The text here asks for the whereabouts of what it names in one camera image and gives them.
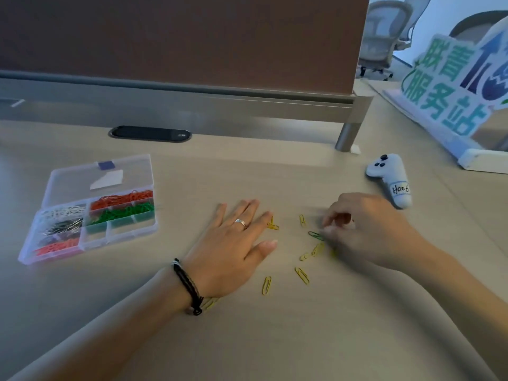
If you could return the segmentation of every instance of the ring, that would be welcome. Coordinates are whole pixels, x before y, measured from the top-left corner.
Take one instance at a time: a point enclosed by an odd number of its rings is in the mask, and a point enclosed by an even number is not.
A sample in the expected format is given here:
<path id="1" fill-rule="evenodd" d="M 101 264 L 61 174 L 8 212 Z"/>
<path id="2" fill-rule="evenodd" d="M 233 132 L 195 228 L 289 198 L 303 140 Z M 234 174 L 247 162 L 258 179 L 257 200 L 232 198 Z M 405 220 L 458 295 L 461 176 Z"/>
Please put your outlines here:
<path id="1" fill-rule="evenodd" d="M 237 220 L 236 220 L 236 221 L 234 221 L 233 223 L 237 223 L 237 222 L 238 222 L 238 223 L 243 224 L 243 229 L 244 229 L 244 230 L 247 230 L 247 225 L 245 224 L 245 222 L 244 222 L 243 220 L 241 220 L 241 219 L 237 219 Z"/>

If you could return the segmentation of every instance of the wooden table surface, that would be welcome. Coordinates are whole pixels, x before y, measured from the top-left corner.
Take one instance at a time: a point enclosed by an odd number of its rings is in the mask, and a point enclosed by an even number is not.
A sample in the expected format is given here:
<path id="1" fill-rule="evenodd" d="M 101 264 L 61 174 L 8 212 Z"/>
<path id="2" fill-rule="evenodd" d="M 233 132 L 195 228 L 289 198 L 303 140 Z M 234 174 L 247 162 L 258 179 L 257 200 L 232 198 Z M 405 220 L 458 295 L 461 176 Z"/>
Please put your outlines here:
<path id="1" fill-rule="evenodd" d="M 217 203 L 242 198 L 259 198 L 261 210 L 274 211 L 280 230 L 267 229 L 262 237 L 279 240 L 276 252 L 243 288 L 201 317 L 172 320 L 119 379 L 494 379 L 437 303 L 403 274 L 346 264 L 329 249 L 305 262 L 298 257 L 318 242 L 307 231 L 317 230 L 340 193 L 382 193 L 365 178 L 365 166 L 398 153 L 413 192 L 414 206 L 404 211 L 410 222 L 508 300 L 508 176 L 461 170 L 380 96 L 357 144 L 361 155 L 339 153 L 331 144 L 211 135 L 151 143 L 111 139 L 106 128 L 0 122 L 0 379 L 185 254 Z M 51 170 L 143 153 L 152 158 L 157 233 L 47 264 L 17 261 Z M 296 266 L 309 275 L 309 285 Z M 267 275 L 272 284 L 263 296 Z"/>

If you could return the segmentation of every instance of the bracelet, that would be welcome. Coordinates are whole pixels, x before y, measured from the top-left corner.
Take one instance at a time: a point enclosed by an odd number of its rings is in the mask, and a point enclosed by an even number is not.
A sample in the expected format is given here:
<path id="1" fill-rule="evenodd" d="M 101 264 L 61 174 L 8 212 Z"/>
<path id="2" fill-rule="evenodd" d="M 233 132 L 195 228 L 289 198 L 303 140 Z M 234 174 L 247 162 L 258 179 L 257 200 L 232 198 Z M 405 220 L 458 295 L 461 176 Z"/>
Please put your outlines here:
<path id="1" fill-rule="evenodd" d="M 192 303 L 190 306 L 194 309 L 193 314 L 200 315 L 203 312 L 201 310 L 201 302 L 203 301 L 203 297 L 199 296 L 199 291 L 196 288 L 196 285 L 182 268 L 178 258 L 175 258 L 175 260 L 171 263 L 171 266 L 173 266 L 173 270 L 175 270 L 176 275 L 178 275 L 178 278 L 180 278 L 180 281 L 192 298 Z"/>

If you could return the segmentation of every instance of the plastic storage box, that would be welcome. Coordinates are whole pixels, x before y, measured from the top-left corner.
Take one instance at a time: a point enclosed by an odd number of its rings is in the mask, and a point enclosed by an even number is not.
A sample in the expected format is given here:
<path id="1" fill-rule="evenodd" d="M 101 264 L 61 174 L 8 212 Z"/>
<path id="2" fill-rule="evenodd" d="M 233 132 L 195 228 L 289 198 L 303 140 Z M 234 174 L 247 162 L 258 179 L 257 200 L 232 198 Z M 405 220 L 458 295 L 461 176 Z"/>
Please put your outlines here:
<path id="1" fill-rule="evenodd" d="M 106 174 L 114 175 L 107 186 L 90 188 Z M 134 198 L 140 192 L 144 192 L 143 199 L 126 202 L 126 197 L 113 197 L 123 202 L 91 210 L 103 197 L 133 193 L 129 197 Z M 150 155 L 53 170 L 19 260 L 29 265 L 154 233 L 158 229 L 154 196 Z M 116 218 L 108 220 L 113 213 Z M 62 230 L 62 224 L 73 227 Z"/>

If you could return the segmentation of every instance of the brown partition panel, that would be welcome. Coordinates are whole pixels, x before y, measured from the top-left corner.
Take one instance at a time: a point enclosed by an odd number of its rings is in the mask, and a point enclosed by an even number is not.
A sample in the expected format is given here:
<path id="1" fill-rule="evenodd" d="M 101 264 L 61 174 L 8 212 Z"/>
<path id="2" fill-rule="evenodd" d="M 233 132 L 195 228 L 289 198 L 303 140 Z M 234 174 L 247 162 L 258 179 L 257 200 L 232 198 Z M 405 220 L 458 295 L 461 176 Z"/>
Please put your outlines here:
<path id="1" fill-rule="evenodd" d="M 351 93 L 368 0 L 0 0 L 0 69 Z"/>

